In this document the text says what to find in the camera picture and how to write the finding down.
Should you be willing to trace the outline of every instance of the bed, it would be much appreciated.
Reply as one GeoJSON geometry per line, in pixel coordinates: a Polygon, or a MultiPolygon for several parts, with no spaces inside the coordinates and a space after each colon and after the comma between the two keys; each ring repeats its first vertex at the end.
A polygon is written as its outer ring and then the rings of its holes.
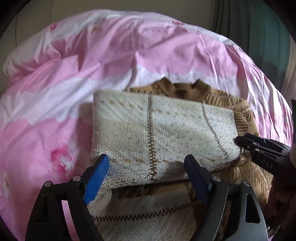
{"type": "Polygon", "coordinates": [[[96,90],[201,79],[246,99],[261,137],[292,143],[287,101],[238,45],[162,14],[92,10],[53,22],[13,50],[4,71],[0,214],[18,240],[40,186],[89,165],[96,90]]]}

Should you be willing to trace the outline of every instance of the pink and white bedsheet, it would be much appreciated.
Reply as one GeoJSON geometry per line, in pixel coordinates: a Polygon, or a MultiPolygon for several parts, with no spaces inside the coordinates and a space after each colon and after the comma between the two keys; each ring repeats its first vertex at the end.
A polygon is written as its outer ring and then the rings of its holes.
{"type": "Polygon", "coordinates": [[[155,13],[94,10],[54,23],[8,57],[0,100],[0,214],[24,240],[42,184],[89,165],[92,98],[167,77],[247,99],[262,137],[288,145],[291,110],[232,41],[155,13]]]}

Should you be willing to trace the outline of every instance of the brown stitched line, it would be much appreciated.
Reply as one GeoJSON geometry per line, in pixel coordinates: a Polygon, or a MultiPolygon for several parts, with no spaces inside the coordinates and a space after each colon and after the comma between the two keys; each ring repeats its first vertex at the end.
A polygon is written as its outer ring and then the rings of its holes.
{"type": "Polygon", "coordinates": [[[156,174],[157,174],[157,161],[155,158],[155,148],[154,148],[154,137],[153,137],[153,127],[152,127],[152,102],[153,102],[153,96],[152,94],[149,94],[148,96],[148,141],[149,141],[149,159],[150,159],[150,170],[152,171],[152,175],[150,180],[155,181],[156,180],[156,174]]]}
{"type": "Polygon", "coordinates": [[[227,152],[224,150],[224,148],[222,147],[218,135],[215,133],[213,127],[211,126],[211,124],[210,124],[210,122],[209,122],[209,119],[207,118],[207,116],[206,116],[206,114],[205,114],[205,105],[204,105],[204,103],[202,103],[202,113],[203,113],[203,115],[204,115],[204,118],[205,118],[205,121],[206,121],[208,127],[210,128],[211,132],[213,133],[213,135],[214,135],[214,137],[215,137],[215,140],[216,140],[217,143],[218,143],[218,147],[219,147],[220,150],[224,153],[224,155],[226,156],[226,158],[229,160],[228,153],[227,153],[227,152]]]}
{"type": "Polygon", "coordinates": [[[109,222],[109,221],[135,221],[135,220],[142,220],[142,219],[149,219],[149,218],[155,218],[159,216],[168,215],[171,213],[175,213],[178,211],[182,211],[186,208],[191,207],[196,202],[189,202],[184,203],[180,206],[173,207],[173,208],[167,208],[167,209],[161,209],[159,211],[153,212],[153,213],[142,213],[142,214],[133,214],[133,215],[115,215],[115,216],[100,216],[100,217],[94,217],[91,216],[94,221],[103,221],[103,222],[109,222]]]}

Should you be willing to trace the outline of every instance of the silver bolt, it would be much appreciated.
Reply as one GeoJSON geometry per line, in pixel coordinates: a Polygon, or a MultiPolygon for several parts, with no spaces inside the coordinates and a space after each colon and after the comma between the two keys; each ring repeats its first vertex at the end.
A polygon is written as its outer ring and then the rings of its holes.
{"type": "Polygon", "coordinates": [[[74,182],[78,182],[78,181],[80,181],[80,179],[81,179],[81,176],[75,176],[75,177],[73,177],[73,181],[74,182]]]}
{"type": "Polygon", "coordinates": [[[44,183],[44,186],[45,186],[46,188],[48,188],[51,184],[52,184],[51,181],[47,181],[47,182],[44,183]]]}
{"type": "Polygon", "coordinates": [[[220,182],[220,181],[221,181],[221,178],[218,177],[218,176],[213,176],[213,180],[214,180],[215,182],[220,182]]]}
{"type": "Polygon", "coordinates": [[[249,187],[250,184],[247,182],[247,181],[243,181],[242,184],[245,186],[245,187],[249,187]]]}

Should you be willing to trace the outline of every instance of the green curtain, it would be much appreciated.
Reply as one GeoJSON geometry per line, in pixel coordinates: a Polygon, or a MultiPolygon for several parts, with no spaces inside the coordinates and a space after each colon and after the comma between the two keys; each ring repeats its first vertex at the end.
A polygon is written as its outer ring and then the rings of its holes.
{"type": "Polygon", "coordinates": [[[216,0],[212,31],[238,44],[281,90],[289,61],[290,34],[263,0],[216,0]]]}

